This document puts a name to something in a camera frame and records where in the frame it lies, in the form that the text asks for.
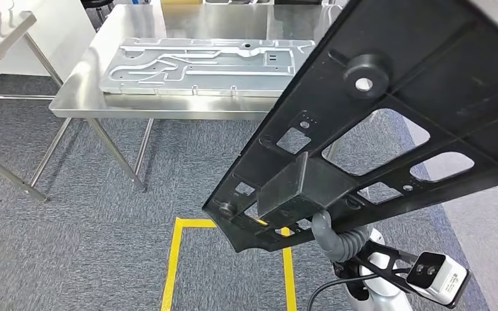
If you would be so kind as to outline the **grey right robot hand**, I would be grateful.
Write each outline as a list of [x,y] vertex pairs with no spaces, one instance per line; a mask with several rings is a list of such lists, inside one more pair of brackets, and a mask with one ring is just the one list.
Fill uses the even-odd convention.
[[319,211],[313,215],[311,231],[314,239],[330,261],[345,261],[342,239],[332,229],[331,216],[326,210]]

